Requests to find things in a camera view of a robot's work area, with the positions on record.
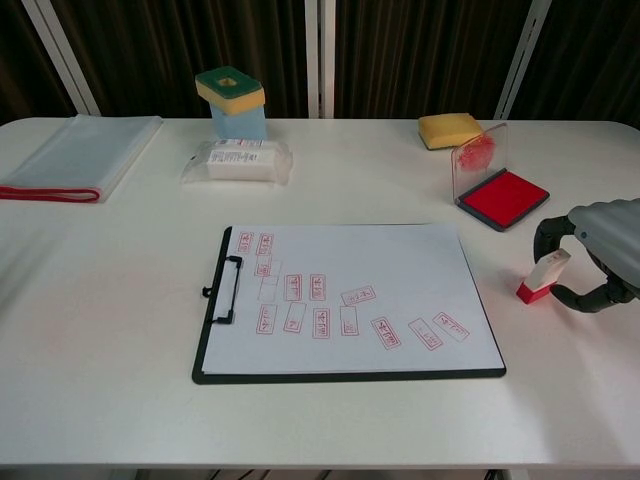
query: clear plastic lid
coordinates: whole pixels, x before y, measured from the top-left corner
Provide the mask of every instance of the clear plastic lid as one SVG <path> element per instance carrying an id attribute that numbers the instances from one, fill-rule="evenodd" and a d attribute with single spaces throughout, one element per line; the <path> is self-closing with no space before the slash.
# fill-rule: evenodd
<path id="1" fill-rule="evenodd" d="M 451 152 L 453 201 L 507 168 L 507 124 L 501 123 Z"/>

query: plastic bag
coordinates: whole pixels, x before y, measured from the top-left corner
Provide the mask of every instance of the plastic bag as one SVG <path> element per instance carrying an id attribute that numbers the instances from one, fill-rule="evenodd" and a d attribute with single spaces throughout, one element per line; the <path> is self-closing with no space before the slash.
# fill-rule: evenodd
<path id="1" fill-rule="evenodd" d="M 289 147 L 269 140 L 203 142 L 182 173 L 182 183 L 251 180 L 286 185 L 293 166 Z"/>

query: dark curtain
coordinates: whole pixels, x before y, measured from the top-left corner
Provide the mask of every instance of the dark curtain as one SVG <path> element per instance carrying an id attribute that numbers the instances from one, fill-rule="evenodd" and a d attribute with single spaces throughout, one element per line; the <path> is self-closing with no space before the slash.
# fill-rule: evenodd
<path id="1" fill-rule="evenodd" d="M 338 0 L 335 116 L 493 118 L 530 0 Z"/>
<path id="2" fill-rule="evenodd" d="M 0 125 L 76 109 L 20 0 L 0 1 Z"/>
<path id="3" fill-rule="evenodd" d="M 509 118 L 640 128 L 640 2 L 554 0 Z"/>
<path id="4" fill-rule="evenodd" d="M 103 115 L 208 117 L 194 76 L 232 65 L 270 117 L 307 116 L 304 2 L 53 0 Z"/>

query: black clipboard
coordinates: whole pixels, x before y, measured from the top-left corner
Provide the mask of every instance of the black clipboard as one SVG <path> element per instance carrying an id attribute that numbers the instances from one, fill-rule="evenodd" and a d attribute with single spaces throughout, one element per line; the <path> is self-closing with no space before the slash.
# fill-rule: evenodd
<path id="1" fill-rule="evenodd" d="M 208 374 L 202 371 L 204 356 L 207 351 L 207 344 L 211 334 L 211 328 L 214 324 L 221 327 L 233 327 L 233 304 L 238 286 L 238 275 L 242 264 L 238 265 L 238 261 L 233 255 L 228 255 L 229 242 L 231 240 L 231 232 L 233 227 L 227 227 L 222 237 L 222 245 L 216 263 L 216 271 L 213 276 L 211 287 L 204 287 L 202 295 L 208 297 L 207 311 L 204 316 L 200 340 L 198 341 L 198 350 L 196 359 L 191 373 L 192 380 L 198 385 L 220 385 L 220 384 L 269 384 L 269 383 L 321 383 L 321 382 L 380 382 L 380 381 L 405 381 L 405 380 L 444 380 L 444 379 L 464 379 L 464 378 L 494 378 L 502 377 L 507 373 L 506 364 L 502 357 L 502 352 L 495 339 L 491 323 L 487 322 L 493 341 L 495 342 L 498 354 L 502 360 L 502 368 L 489 368 L 483 370 L 429 370 L 429 371 L 411 371 L 411 372 L 349 372 L 349 373 L 287 373 L 287 374 Z M 235 263 L 236 282 L 234 288 L 234 298 L 232 299 L 232 309 L 226 317 L 213 318 L 216 300 L 218 298 L 220 282 L 228 262 Z M 485 312 L 484 304 L 478 293 L 478 299 L 482 309 Z"/>

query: clipboard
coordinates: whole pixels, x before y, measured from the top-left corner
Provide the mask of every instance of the clipboard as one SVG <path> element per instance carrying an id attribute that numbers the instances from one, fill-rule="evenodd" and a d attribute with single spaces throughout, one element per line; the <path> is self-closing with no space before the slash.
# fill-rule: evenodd
<path id="1" fill-rule="evenodd" d="M 386 236 L 389 238 L 395 239 L 396 236 L 398 238 L 405 239 L 415 239 L 417 236 L 415 234 L 419 234 L 420 231 L 416 231 L 415 234 L 411 233 L 407 229 L 411 227 L 430 227 L 431 230 L 436 232 L 437 226 L 407 226 L 407 225 L 360 225 L 360 226 L 290 226 L 290 227 L 251 227 L 251 226 L 234 226 L 228 227 L 224 231 L 222 244 L 220 247 L 220 252 L 218 255 L 215 274 L 213 277 L 213 281 L 210 287 L 204 287 L 202 289 L 202 295 L 208 298 L 207 309 L 205 313 L 204 322 L 202 325 L 202 330 L 200 334 L 200 339 L 198 342 L 196 358 L 192 370 L 192 380 L 198 385 L 206 385 L 206 384 L 253 384 L 253 383 L 306 383 L 306 382 L 360 382 L 360 381 L 402 381 L 402 380 L 431 380 L 431 379 L 452 379 L 452 378 L 487 378 L 487 377 L 500 377 L 506 373 L 506 366 L 502 359 L 502 355 L 497 346 L 495 336 L 493 334 L 493 330 L 491 329 L 491 325 L 486 319 L 486 314 L 484 312 L 484 307 L 480 301 L 477 289 L 475 287 L 475 283 L 473 283 L 473 279 L 471 277 L 471 273 L 468 270 L 468 264 L 466 262 L 466 258 L 464 254 L 462 257 L 462 264 L 458 264 L 458 267 L 464 268 L 466 270 L 466 274 L 470 279 L 470 290 L 468 290 L 468 294 L 471 296 L 477 297 L 477 306 L 479 311 L 476 312 L 476 315 L 481 315 L 485 325 L 474 325 L 468 330 L 462 326 L 462 324 L 457 323 L 453 316 L 449 316 L 446 313 L 439 312 L 436 317 L 429 318 L 426 314 L 421 314 L 422 318 L 416 317 L 415 319 L 410 314 L 400 315 L 400 313 L 396 314 L 396 312 L 385 310 L 384 298 L 385 295 L 383 293 L 383 285 L 374 284 L 371 286 L 371 292 L 376 290 L 376 293 L 373 296 L 367 298 L 367 292 L 362 291 L 358 292 L 358 294 L 353 294 L 351 292 L 342 293 L 341 295 L 336 295 L 336 290 L 331 291 L 331 282 L 334 277 L 342 278 L 342 275 L 327 275 L 327 283 L 329 283 L 329 287 L 327 288 L 329 293 L 332 295 L 327 295 L 326 300 L 334 301 L 334 303 L 329 304 L 324 303 L 322 301 L 312 302 L 312 298 L 314 298 L 314 292 L 311 289 L 311 284 L 307 281 L 306 277 L 308 275 L 293 275 L 290 274 L 288 268 L 293 268 L 294 270 L 300 270 L 300 265 L 295 263 L 295 258 L 289 259 L 287 258 L 283 263 L 283 271 L 279 274 L 282 278 L 287 278 L 287 281 L 293 279 L 296 280 L 295 277 L 303 278 L 307 284 L 309 284 L 309 289 L 307 289 L 307 285 L 302 289 L 302 294 L 304 298 L 301 300 L 307 301 L 309 304 L 313 304 L 311 307 L 307 309 L 307 312 L 304 313 L 304 327 L 302 328 L 303 332 L 306 334 L 306 338 L 303 339 L 302 335 L 296 336 L 291 333 L 293 330 L 286 329 L 286 321 L 288 319 L 284 318 L 287 309 L 284 308 L 289 305 L 289 310 L 291 309 L 291 304 L 297 304 L 296 298 L 287 300 L 286 297 L 283 298 L 280 291 L 278 291 L 277 299 L 274 303 L 280 302 L 278 307 L 279 313 L 275 315 L 276 318 L 272 319 L 272 323 L 270 324 L 271 333 L 269 335 L 256 335 L 255 333 L 264 333 L 258 332 L 259 327 L 256 327 L 256 317 L 251 313 L 247 315 L 246 312 L 253 312 L 251 308 L 259 309 L 260 302 L 255 301 L 254 292 L 248 293 L 251 288 L 252 282 L 257 282 L 257 279 L 254 275 L 254 271 L 257 273 L 259 271 L 257 262 L 255 257 L 258 257 L 260 244 L 256 247 L 256 243 L 262 242 L 262 238 L 268 238 L 270 236 L 271 239 L 275 238 L 274 243 L 274 252 L 277 250 L 279 244 L 285 244 L 287 241 L 289 242 L 287 247 L 291 251 L 293 250 L 293 246 L 300 243 L 301 238 L 318 238 L 322 237 L 321 241 L 318 240 L 318 244 L 328 243 L 329 245 L 340 244 L 341 239 L 343 238 L 352 238 L 353 235 L 356 237 L 360 235 L 364 235 L 369 239 L 368 243 L 376 244 L 375 238 L 381 237 L 378 241 L 380 245 L 386 245 L 384 242 L 387 240 L 383 240 L 382 237 Z M 246 238 L 251 238 L 252 242 L 250 242 L 249 248 L 243 248 L 242 253 L 238 253 L 240 249 L 241 241 L 239 238 L 245 235 Z M 445 246 L 445 243 L 448 242 L 440 242 L 442 248 L 449 248 L 449 246 Z M 331 246 L 328 247 L 327 252 L 331 251 Z M 300 258 L 304 257 L 304 252 L 298 252 L 298 256 Z M 345 256 L 351 256 L 350 252 L 346 252 Z M 433 255 L 434 258 L 442 257 L 442 255 Z M 221 285 L 223 284 L 223 275 L 225 277 L 225 283 L 228 284 L 227 288 L 222 291 Z M 248 281 L 241 281 L 240 277 L 243 276 L 244 280 L 248 279 Z M 282 290 L 285 289 L 284 285 L 279 286 Z M 395 298 L 393 293 L 387 295 L 387 298 Z M 247 299 L 253 299 L 254 303 L 257 305 L 246 306 L 244 304 L 251 303 L 247 301 Z M 238 310 L 238 301 L 240 301 L 240 310 Z M 350 305 L 350 302 L 356 301 L 355 306 Z M 336 307 L 335 302 L 340 302 L 340 305 Z M 380 317 L 376 317 L 370 319 L 369 317 L 375 316 L 371 314 L 367 314 L 366 308 L 373 308 L 371 305 L 382 305 L 384 311 L 381 312 Z M 339 322 L 344 320 L 342 318 L 342 313 L 344 310 L 350 312 L 350 309 L 358 309 L 358 322 L 359 325 L 359 336 L 350 336 L 347 335 L 344 331 L 344 322 L 342 324 L 342 331 L 340 332 L 340 328 L 338 326 Z M 279 341 L 288 341 L 290 342 L 306 342 L 304 343 L 304 350 L 308 352 L 309 355 L 305 356 L 313 356 L 313 348 L 319 349 L 330 349 L 332 352 L 339 352 L 342 348 L 340 345 L 330 345 L 329 342 L 325 339 L 317 339 L 317 338 L 325 338 L 325 337 L 316 337 L 316 317 L 319 314 L 322 314 L 323 311 L 329 313 L 331 311 L 331 333 L 333 334 L 333 341 L 340 345 L 347 345 L 348 342 L 353 342 L 351 344 L 357 345 L 365 345 L 366 348 L 370 350 L 366 350 L 366 352 L 373 352 L 372 355 L 367 353 L 366 355 L 361 355 L 361 357 L 370 356 L 377 359 L 383 358 L 393 358 L 399 355 L 398 352 L 401 352 L 402 349 L 413 349 L 410 351 L 413 352 L 415 356 L 416 352 L 419 354 L 419 357 L 416 358 L 431 358 L 430 355 L 442 355 L 442 352 L 446 351 L 446 349 L 453 349 L 452 358 L 455 357 L 455 352 L 462 348 L 461 345 L 464 345 L 465 341 L 467 343 L 471 343 L 472 340 L 467 340 L 467 336 L 469 338 L 475 336 L 479 337 L 480 334 L 485 336 L 483 342 L 480 347 L 482 350 L 481 357 L 484 356 L 484 363 L 481 367 L 475 367 L 471 363 L 462 362 L 464 365 L 470 365 L 470 368 L 407 368 L 403 369 L 401 366 L 398 368 L 394 368 L 393 370 L 385 370 L 385 368 L 362 368 L 358 369 L 356 367 L 352 368 L 351 371 L 343 370 L 342 367 L 330 368 L 326 367 L 324 371 L 320 371 L 317 366 L 310 365 L 307 367 L 300 367 L 297 371 L 283 371 L 282 366 L 280 366 L 280 371 L 276 367 L 274 367 L 274 371 L 253 371 L 251 370 L 251 366 L 247 366 L 245 371 L 238 371 L 234 368 L 231 368 L 230 371 L 208 371 L 206 369 L 206 357 L 207 353 L 212 355 L 212 352 L 217 352 L 218 348 L 228 349 L 229 347 L 229 335 L 231 332 L 235 332 L 236 330 L 243 328 L 246 331 L 246 335 L 242 337 L 233 337 L 231 343 L 235 343 L 236 347 L 231 350 L 227 350 L 226 354 L 219 356 L 217 358 L 218 361 L 221 359 L 228 359 L 230 356 L 237 359 L 238 362 L 241 362 L 244 357 L 249 357 L 253 352 L 259 351 L 261 352 L 261 359 L 263 361 L 260 363 L 262 366 L 265 363 L 269 363 L 269 359 L 273 357 L 275 363 L 277 360 L 275 357 L 286 355 L 287 349 L 282 346 L 274 346 L 268 347 L 265 345 L 269 345 L 277 340 Z M 313 335 L 310 333 L 311 329 L 311 318 L 313 317 Z M 391 345 L 391 348 L 387 349 L 388 345 L 385 342 L 391 341 L 393 343 L 393 338 L 389 336 L 388 333 L 384 332 L 384 320 L 387 321 L 387 326 L 390 330 L 394 332 L 396 335 L 396 340 L 399 343 L 395 348 L 394 345 Z M 382 334 L 379 330 L 376 330 L 378 327 L 383 328 Z M 327 324 L 327 338 L 329 334 L 329 325 Z M 224 339 L 220 343 L 220 346 L 216 346 L 212 344 L 213 338 L 219 338 L 220 336 L 225 336 L 227 338 Z M 296 356 L 292 354 L 292 358 L 300 360 L 300 356 Z M 332 361 L 337 361 L 334 357 L 339 357 L 340 355 L 329 355 L 332 358 Z M 411 361 L 410 355 L 405 359 L 405 363 Z M 313 359 L 304 359 L 306 362 L 312 362 Z M 254 364 L 253 368 L 256 370 L 259 368 L 258 364 Z"/>

